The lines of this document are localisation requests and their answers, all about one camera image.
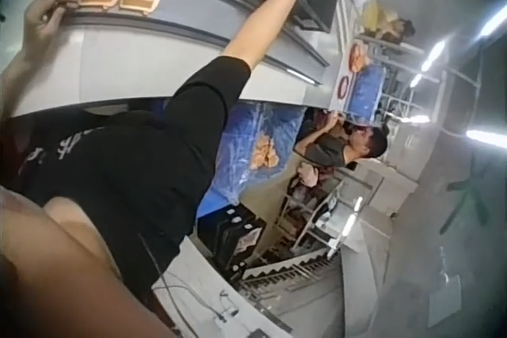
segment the product package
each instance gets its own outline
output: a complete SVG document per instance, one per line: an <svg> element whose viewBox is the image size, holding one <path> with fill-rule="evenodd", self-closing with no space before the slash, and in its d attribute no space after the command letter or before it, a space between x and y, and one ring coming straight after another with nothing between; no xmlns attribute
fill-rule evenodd
<svg viewBox="0 0 507 338"><path fill-rule="evenodd" d="M356 125L373 124L385 78L385 68L376 64L369 64L359 72L346 109L348 121Z"/></svg>
<svg viewBox="0 0 507 338"><path fill-rule="evenodd" d="M212 187L233 204L250 178L250 165L265 118L265 104L239 103L229 113Z"/></svg>
<svg viewBox="0 0 507 338"><path fill-rule="evenodd" d="M306 110L306 107L289 104L266 105L257 149L250 166L250 184L268 180L285 169ZM266 141L268 149L262 149Z"/></svg>

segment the green object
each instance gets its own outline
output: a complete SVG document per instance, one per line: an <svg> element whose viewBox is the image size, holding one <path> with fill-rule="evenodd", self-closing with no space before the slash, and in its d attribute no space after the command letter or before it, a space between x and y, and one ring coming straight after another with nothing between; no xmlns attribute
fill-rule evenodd
<svg viewBox="0 0 507 338"><path fill-rule="evenodd" d="M478 190L478 185L479 181L482 180L487 170L490 168L492 162L493 158L488 160L488 162L480 170L477 170L475 154L472 153L470 176L466 180L451 182L447 186L448 192L463 192L463 194L447 218L447 221L445 221L444 225L440 228L440 235L445 234L447 230L449 230L449 227L451 227L456 217L464 209L467 200L471 200L474 203L475 212L477 213L477 219L480 225L485 226L488 223L490 213L486 207L486 204L482 200L482 196Z"/></svg>

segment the raised arm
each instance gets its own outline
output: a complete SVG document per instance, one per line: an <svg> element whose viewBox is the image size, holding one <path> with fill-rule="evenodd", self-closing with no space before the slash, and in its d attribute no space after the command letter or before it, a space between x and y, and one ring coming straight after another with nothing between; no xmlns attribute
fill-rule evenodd
<svg viewBox="0 0 507 338"><path fill-rule="evenodd" d="M0 121L8 118L47 56L60 22L78 0L34 0L25 12L23 45L0 74Z"/></svg>
<svg viewBox="0 0 507 338"><path fill-rule="evenodd" d="M341 123L341 118L342 116L337 112L331 112L327 116L326 124L323 127L319 128L317 131L314 131L305 138L299 140L294 146L294 151L300 156L308 158L309 160L313 161L312 158L309 157L308 155L309 147L311 147L317 141L318 138L331 131L333 128L337 126L337 124Z"/></svg>
<svg viewBox="0 0 507 338"><path fill-rule="evenodd" d="M246 62L253 69L264 58L284 26L296 0L266 0L227 45L223 55Z"/></svg>

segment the hand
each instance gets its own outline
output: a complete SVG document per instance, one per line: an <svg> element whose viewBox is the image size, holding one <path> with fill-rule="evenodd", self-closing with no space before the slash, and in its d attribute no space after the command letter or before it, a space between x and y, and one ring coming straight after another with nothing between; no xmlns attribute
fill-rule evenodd
<svg viewBox="0 0 507 338"><path fill-rule="evenodd" d="M23 54L28 63L39 63L59 30L63 15L79 0L34 0L25 11Z"/></svg>
<svg viewBox="0 0 507 338"><path fill-rule="evenodd" d="M299 179L303 185L313 188L318 183L318 169L312 165L302 162L298 167Z"/></svg>
<svg viewBox="0 0 507 338"><path fill-rule="evenodd" d="M340 123L341 120L345 120L342 114L336 111L330 112L327 116L327 121L324 125L324 129L330 131L337 125L337 123Z"/></svg>

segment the gray shirt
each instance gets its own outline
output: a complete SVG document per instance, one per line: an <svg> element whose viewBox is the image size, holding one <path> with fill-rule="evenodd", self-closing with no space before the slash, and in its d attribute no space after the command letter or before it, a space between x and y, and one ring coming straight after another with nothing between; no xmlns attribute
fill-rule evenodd
<svg viewBox="0 0 507 338"><path fill-rule="evenodd" d="M307 147L304 158L317 166L341 168L345 166L346 145L344 139L324 134Z"/></svg>

